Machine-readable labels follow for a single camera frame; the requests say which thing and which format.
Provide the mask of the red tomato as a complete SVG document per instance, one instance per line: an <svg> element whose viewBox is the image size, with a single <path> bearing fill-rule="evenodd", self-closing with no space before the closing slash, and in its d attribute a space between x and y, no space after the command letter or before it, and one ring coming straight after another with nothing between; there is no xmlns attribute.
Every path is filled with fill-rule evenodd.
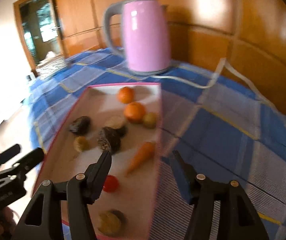
<svg viewBox="0 0 286 240"><path fill-rule="evenodd" d="M103 191L107 193L115 192L119 187L119 181L118 178L112 175L108 175L104 185L103 185Z"/></svg>

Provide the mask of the tan round potato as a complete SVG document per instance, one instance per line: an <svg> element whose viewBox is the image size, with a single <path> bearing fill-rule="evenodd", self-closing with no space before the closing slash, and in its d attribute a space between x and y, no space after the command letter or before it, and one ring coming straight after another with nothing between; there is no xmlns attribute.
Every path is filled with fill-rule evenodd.
<svg viewBox="0 0 286 240"><path fill-rule="evenodd" d="M77 152L84 152L90 149L90 143L84 136L78 136L74 139L74 148Z"/></svg>

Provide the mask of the dark wrinkled round fruit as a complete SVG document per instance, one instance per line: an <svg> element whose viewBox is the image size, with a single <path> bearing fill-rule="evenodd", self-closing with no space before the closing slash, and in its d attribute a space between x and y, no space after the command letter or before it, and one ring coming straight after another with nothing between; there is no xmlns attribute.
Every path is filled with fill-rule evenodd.
<svg viewBox="0 0 286 240"><path fill-rule="evenodd" d="M97 144L100 150L107 151L111 155L114 155L121 147L121 139L114 129L103 127L99 131Z"/></svg>

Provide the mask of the dark brown wedge piece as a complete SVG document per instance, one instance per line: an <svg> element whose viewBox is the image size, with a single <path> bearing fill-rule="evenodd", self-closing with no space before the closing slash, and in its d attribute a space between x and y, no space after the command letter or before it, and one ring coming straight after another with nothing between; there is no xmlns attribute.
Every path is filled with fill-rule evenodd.
<svg viewBox="0 0 286 240"><path fill-rule="evenodd" d="M69 125L69 131L74 135L85 135L91 127L89 116L80 116Z"/></svg>

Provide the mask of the orange carrot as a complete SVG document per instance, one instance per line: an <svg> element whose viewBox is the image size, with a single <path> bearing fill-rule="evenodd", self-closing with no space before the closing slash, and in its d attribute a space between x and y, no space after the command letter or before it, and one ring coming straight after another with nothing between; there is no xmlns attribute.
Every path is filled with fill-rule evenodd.
<svg viewBox="0 0 286 240"><path fill-rule="evenodd" d="M126 175L133 173L135 170L140 168L144 163L154 157L156 149L155 142L144 142L142 146L137 150L134 157L129 162L126 169Z"/></svg>

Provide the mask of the cut dark cylinder vegetable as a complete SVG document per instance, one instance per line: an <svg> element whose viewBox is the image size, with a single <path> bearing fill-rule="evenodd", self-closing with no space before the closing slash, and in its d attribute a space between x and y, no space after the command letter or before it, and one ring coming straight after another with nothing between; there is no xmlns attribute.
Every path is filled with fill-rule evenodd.
<svg viewBox="0 0 286 240"><path fill-rule="evenodd" d="M127 120L124 116L114 115L106 119L104 126L114 129L120 137L124 137L127 133Z"/></svg>

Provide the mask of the large orange tangerine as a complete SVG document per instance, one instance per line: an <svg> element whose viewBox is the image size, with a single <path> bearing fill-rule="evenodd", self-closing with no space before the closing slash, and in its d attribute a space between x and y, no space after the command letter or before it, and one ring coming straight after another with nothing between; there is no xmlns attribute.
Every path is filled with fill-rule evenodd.
<svg viewBox="0 0 286 240"><path fill-rule="evenodd" d="M146 114L146 108L139 102L131 102L125 107L123 114L130 123L139 124Z"/></svg>

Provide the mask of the small tan round fruit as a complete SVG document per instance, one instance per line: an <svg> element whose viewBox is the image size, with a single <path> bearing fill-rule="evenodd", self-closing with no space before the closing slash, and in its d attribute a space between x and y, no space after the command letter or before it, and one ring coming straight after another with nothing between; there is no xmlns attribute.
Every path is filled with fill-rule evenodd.
<svg viewBox="0 0 286 240"><path fill-rule="evenodd" d="M142 124L149 129L154 129L157 125L157 115L153 112L147 113L142 119Z"/></svg>

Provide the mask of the small orange tangerine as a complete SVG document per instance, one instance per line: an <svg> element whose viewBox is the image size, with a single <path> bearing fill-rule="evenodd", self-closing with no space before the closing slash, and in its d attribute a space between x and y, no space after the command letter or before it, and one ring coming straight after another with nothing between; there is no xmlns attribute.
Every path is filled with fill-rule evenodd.
<svg viewBox="0 0 286 240"><path fill-rule="evenodd" d="M118 101L123 104L129 104L134 101L135 91L131 87L122 87L118 91Z"/></svg>

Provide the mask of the blue plaid tablecloth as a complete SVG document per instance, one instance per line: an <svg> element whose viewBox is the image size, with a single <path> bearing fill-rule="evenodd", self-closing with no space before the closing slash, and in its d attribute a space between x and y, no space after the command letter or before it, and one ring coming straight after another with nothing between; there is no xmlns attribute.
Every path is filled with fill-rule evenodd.
<svg viewBox="0 0 286 240"><path fill-rule="evenodd" d="M29 88L31 141L47 152L38 182L69 180L97 161L98 131L110 116L122 115L116 94L129 85L148 111L157 112L161 126L127 125L110 170L120 188L101 194L90 207L94 222L99 209L117 209L127 217L127 239L183 239L192 207L181 198L168 164L168 155L177 150L211 180L237 180L269 238L286 239L286 119L254 92L225 77L208 88L211 72L181 62L175 62L169 80L137 76L108 49L80 53L69 63ZM89 116L91 127L74 135L69 125L80 116ZM75 150L78 136L86 137L89 150ZM156 143L154 157L126 175L147 141Z"/></svg>

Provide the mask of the silver patterned tissue box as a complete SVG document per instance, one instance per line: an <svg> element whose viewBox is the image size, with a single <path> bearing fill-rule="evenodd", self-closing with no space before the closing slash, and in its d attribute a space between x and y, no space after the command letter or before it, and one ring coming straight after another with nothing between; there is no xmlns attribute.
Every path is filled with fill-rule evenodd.
<svg viewBox="0 0 286 240"><path fill-rule="evenodd" d="M48 51L46 57L36 66L36 72L41 79L45 79L66 67L65 58L61 54Z"/></svg>

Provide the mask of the wooden glass door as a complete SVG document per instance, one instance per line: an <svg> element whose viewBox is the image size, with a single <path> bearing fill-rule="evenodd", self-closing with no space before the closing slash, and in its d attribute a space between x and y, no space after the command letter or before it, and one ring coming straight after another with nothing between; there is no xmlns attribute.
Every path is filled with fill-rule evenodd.
<svg viewBox="0 0 286 240"><path fill-rule="evenodd" d="M18 35L35 77L36 66L48 51L63 56L59 28L54 20L50 0L18 0L14 3Z"/></svg>

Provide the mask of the pink electric kettle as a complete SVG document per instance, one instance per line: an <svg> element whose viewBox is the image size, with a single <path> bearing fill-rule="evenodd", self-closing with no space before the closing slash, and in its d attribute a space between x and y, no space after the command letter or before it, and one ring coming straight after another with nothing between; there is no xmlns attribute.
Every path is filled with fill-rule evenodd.
<svg viewBox="0 0 286 240"><path fill-rule="evenodd" d="M164 73L171 64L171 47L166 6L158 0L125 0L110 5L103 15L103 33L107 46L126 60L134 74L151 76ZM119 49L112 40L110 20L121 16Z"/></svg>

